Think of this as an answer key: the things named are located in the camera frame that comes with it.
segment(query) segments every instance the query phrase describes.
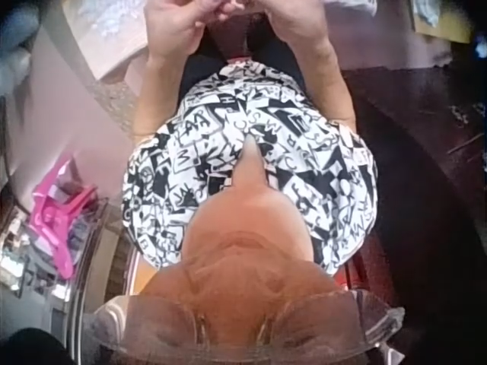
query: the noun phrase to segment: eyeglasses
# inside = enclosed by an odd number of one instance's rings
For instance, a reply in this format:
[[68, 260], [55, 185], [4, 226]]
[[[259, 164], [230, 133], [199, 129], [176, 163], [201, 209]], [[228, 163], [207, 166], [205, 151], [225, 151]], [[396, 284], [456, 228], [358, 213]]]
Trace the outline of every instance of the eyeglasses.
[[117, 297], [84, 321], [84, 335], [127, 363], [340, 363], [379, 346], [402, 326], [392, 309], [365, 290], [299, 300], [263, 321], [252, 347], [210, 343], [206, 318], [160, 297]]

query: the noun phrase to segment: woman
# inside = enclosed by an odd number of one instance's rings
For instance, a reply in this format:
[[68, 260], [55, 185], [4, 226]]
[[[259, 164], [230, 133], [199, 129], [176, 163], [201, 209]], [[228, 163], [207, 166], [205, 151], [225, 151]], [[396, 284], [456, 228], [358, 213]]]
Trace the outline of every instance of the woman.
[[123, 342], [131, 357], [323, 363], [398, 329], [400, 315], [371, 294], [341, 291], [330, 276], [372, 228], [377, 192], [323, 6], [255, 5], [280, 40], [255, 51], [260, 62], [235, 65], [204, 46], [189, 56], [205, 22], [230, 17], [235, 4], [146, 7], [149, 59], [123, 216], [160, 271], [140, 296], [108, 304], [95, 321], [123, 308], [118, 335], [101, 325], [109, 339], [100, 341]]

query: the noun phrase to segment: pink object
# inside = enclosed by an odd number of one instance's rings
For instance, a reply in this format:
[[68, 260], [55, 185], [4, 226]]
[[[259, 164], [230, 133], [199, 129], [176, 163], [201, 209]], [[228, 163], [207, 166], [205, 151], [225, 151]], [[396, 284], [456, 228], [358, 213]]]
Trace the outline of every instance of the pink object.
[[56, 182], [59, 176], [66, 173], [71, 160], [70, 157], [59, 158], [37, 185], [33, 192], [34, 208], [29, 222], [31, 228], [48, 242], [53, 252], [54, 265], [64, 279], [69, 279], [74, 273], [74, 265], [68, 249], [69, 228], [73, 220], [80, 215], [83, 207], [91, 201], [96, 190], [95, 186], [84, 188], [63, 202], [52, 196], [55, 195], [53, 192], [61, 192]]

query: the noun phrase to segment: hand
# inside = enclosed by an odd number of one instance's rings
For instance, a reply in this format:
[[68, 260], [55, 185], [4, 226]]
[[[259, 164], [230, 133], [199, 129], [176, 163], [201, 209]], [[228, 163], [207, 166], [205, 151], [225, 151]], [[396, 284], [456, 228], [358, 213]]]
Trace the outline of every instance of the hand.
[[309, 49], [328, 42], [326, 14], [321, 0], [254, 0], [269, 16], [275, 34], [293, 49]]
[[226, 0], [148, 0], [145, 22], [149, 56], [185, 59], [199, 47], [205, 23], [234, 9]]

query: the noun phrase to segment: pink wall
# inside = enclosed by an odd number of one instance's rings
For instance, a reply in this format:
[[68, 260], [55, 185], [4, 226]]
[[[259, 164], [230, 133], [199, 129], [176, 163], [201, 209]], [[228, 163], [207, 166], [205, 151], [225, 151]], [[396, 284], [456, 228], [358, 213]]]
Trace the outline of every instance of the pink wall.
[[132, 142], [102, 110], [41, 28], [32, 57], [30, 90], [21, 121], [9, 103], [14, 190], [31, 208], [34, 186], [63, 151], [72, 152], [81, 177], [116, 198]]

